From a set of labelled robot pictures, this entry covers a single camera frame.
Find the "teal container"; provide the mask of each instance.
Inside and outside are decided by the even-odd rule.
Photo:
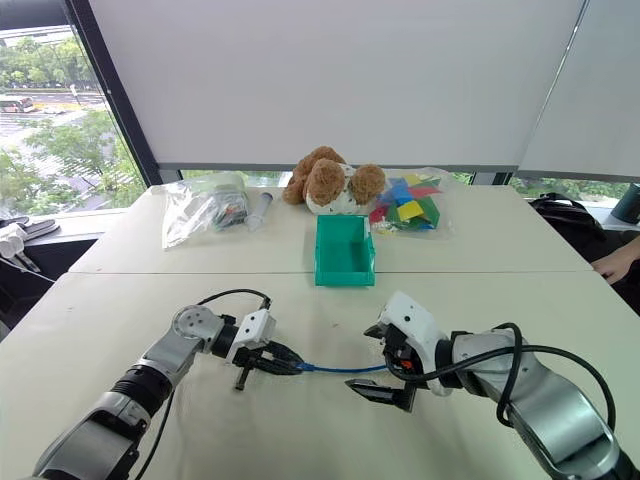
[[[375,285],[375,255],[368,217],[318,216],[316,285]]]

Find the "black cable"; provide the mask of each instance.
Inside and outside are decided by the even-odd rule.
[[[507,383],[504,385],[504,389],[502,390],[502,395],[498,399],[498,406],[496,407],[496,417],[498,421],[503,424],[505,427],[513,428],[513,423],[511,423],[504,416],[504,412],[509,406],[509,401],[511,400],[511,392],[513,392],[513,387],[516,385],[516,380],[518,379],[518,372],[520,371],[520,362],[522,360],[522,331],[520,327],[518,327],[515,323],[507,322],[502,325],[498,325],[496,329],[504,329],[508,328],[513,330],[514,336],[514,346],[513,346],[513,359],[511,360],[511,369],[509,370],[509,376],[507,377]]]
[[[465,370],[477,363],[484,362],[486,360],[490,360],[495,357],[499,357],[500,355],[508,355],[514,352],[514,347],[503,347],[497,348],[495,350],[490,350],[488,352],[481,353],[479,355],[475,355],[473,357],[467,358],[466,360],[462,360],[460,362],[448,365],[446,367],[439,368],[434,370],[433,372],[424,373],[421,375],[416,374],[406,374],[399,372],[396,366],[393,364],[393,357],[390,354],[385,355],[385,363],[387,368],[391,372],[392,375],[399,378],[400,380],[404,380],[405,382],[410,383],[423,383],[430,380],[435,380],[444,375],[449,375],[452,373],[456,373],[460,370]],[[550,353],[552,355],[558,355],[560,357],[568,358],[573,362],[580,365],[582,368],[587,370],[593,378],[595,378],[596,382],[600,386],[602,390],[602,394],[604,395],[605,401],[607,403],[607,425],[613,432],[616,428],[616,405],[613,399],[613,394],[609,389],[609,385],[605,379],[600,375],[600,372],[596,370],[589,362],[579,357],[578,355],[567,352],[566,350],[562,350],[560,348],[555,347],[547,347],[546,345],[523,345],[522,352],[540,352],[540,353]]]
[[[156,449],[158,448],[158,444],[160,443],[160,438],[162,438],[162,432],[164,431],[164,426],[167,424],[167,419],[169,418],[169,411],[171,410],[171,404],[173,403],[173,395],[175,390],[171,392],[169,395],[169,400],[167,400],[167,407],[164,410],[164,415],[162,417],[162,423],[160,423],[160,428],[158,428],[158,433],[156,434],[156,438],[153,441],[153,445],[151,446],[151,450],[149,450],[149,455],[147,455],[147,459],[144,461],[144,465],[140,468],[138,475],[136,475],[135,480],[140,480],[144,473],[147,471],[151,460],[153,459],[153,455],[156,453]]]
[[[200,300],[196,305],[204,305],[205,303],[212,302],[213,300],[224,297],[225,295],[231,295],[232,293],[250,293],[252,295],[256,295],[257,297],[262,298],[262,304],[260,305],[261,309],[266,308],[268,310],[269,308],[271,308],[271,299],[267,295],[250,288],[235,288],[233,290],[226,290],[224,292],[216,293],[215,295],[211,295],[204,300]]]

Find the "plastic bag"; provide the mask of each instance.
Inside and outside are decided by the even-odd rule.
[[[385,170],[385,189],[369,214],[376,233],[449,238],[453,229],[447,197],[456,181],[438,168]]]
[[[193,235],[220,231],[242,223],[249,201],[242,177],[215,173],[163,186],[166,203],[162,248],[181,244]]]

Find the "yellow block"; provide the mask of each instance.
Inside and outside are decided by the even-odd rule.
[[[420,204],[415,200],[411,200],[410,202],[398,207],[398,216],[403,222],[422,214],[424,214],[424,210],[422,210]]]
[[[407,175],[403,175],[404,179],[407,181],[410,187],[419,184],[422,180],[415,173],[409,173]]]

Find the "teddy bear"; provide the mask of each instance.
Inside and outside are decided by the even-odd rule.
[[[318,147],[293,169],[282,199],[291,205],[306,202],[316,215],[367,214],[384,184],[377,165],[353,168],[333,148]]]

